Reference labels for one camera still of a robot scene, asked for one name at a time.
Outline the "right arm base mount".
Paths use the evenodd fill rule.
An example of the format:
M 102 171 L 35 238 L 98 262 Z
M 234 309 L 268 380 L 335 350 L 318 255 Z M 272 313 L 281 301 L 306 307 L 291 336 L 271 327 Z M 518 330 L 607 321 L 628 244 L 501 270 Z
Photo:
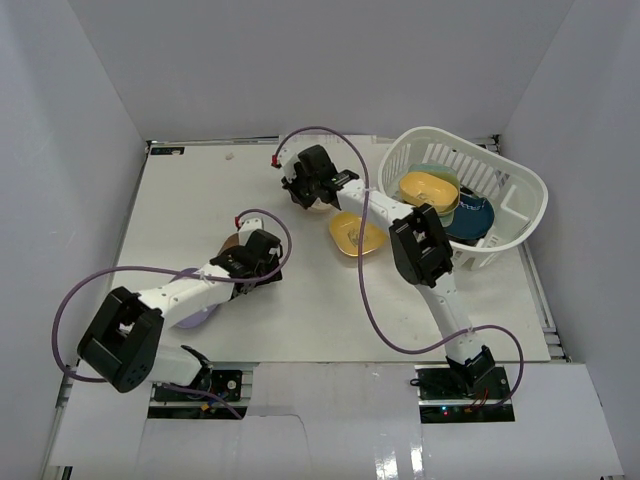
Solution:
M 512 402 L 496 404 L 509 392 L 503 367 L 495 367 L 469 388 L 449 368 L 418 368 L 409 384 L 417 389 L 422 424 L 511 423 Z

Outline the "dark blue leaf plate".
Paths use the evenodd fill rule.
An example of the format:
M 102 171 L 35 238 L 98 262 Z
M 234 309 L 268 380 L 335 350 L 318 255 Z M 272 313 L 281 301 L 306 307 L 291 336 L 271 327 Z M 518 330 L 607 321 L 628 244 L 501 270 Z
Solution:
M 452 223 L 445 228 L 450 241 L 475 246 L 493 226 L 495 213 L 490 201 L 462 186 Z

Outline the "cream square panda dish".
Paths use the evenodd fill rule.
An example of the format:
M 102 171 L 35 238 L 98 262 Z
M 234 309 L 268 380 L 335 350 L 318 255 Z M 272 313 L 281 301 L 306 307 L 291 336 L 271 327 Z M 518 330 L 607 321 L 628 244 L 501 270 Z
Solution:
M 308 211 L 313 213 L 325 213 L 331 211 L 332 209 L 333 207 L 330 204 L 323 203 L 319 199 L 316 199 L 314 203 L 308 208 Z

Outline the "yellow square dish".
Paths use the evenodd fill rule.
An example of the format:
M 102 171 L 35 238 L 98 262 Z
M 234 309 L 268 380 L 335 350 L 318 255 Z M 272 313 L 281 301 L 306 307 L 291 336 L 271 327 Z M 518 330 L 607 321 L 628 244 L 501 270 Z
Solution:
M 446 209 L 458 195 L 457 188 L 434 175 L 424 172 L 409 172 L 398 183 L 402 199 L 415 206 L 427 203 Z
M 387 243 L 386 234 L 378 227 L 367 223 L 363 240 L 360 240 L 361 218 L 349 212 L 334 215 L 328 225 L 331 240 L 337 251 L 349 258 L 358 256 L 359 244 L 366 256 L 382 249 Z

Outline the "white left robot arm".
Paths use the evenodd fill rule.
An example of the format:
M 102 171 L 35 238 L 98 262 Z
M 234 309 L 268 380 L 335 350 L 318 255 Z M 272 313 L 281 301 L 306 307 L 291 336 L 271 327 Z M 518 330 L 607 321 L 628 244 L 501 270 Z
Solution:
M 278 237 L 255 229 L 239 239 L 191 275 L 141 292 L 109 292 L 79 342 L 80 358 L 120 393 L 149 381 L 177 385 L 191 399 L 205 396 L 212 378 L 206 356 L 161 339 L 187 319 L 207 318 L 215 307 L 282 279 Z

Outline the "teal rectangular divided plate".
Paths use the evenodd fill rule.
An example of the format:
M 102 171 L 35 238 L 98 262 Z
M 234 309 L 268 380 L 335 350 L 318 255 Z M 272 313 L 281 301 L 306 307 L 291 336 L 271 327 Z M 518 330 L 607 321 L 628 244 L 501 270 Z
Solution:
M 437 163 L 420 163 L 413 164 L 409 167 L 410 172 L 422 172 L 427 173 L 437 178 L 440 178 L 448 183 L 456 185 L 459 183 L 456 171 L 452 168 L 437 164 Z

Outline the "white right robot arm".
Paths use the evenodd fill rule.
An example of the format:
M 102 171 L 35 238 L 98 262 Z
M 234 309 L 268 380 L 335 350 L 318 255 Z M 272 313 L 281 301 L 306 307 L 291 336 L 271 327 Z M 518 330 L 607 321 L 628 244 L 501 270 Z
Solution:
M 282 188 L 302 208 L 320 202 L 342 212 L 360 213 L 364 223 L 387 232 L 397 272 L 420 293 L 442 336 L 453 390 L 466 399 L 484 391 L 495 360 L 474 331 L 459 297 L 452 247 L 435 209 L 427 204 L 412 207 L 372 190 L 368 176 L 339 171 L 320 145 L 286 162 L 275 155 L 272 162 L 281 165 Z

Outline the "green square panda dish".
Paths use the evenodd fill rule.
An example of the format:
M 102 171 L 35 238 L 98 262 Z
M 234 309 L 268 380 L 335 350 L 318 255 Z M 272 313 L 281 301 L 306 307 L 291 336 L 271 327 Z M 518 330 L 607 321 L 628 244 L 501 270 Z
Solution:
M 436 194 L 435 209 L 444 226 L 449 226 L 453 222 L 459 201 L 460 185 L 458 183 L 443 182 Z

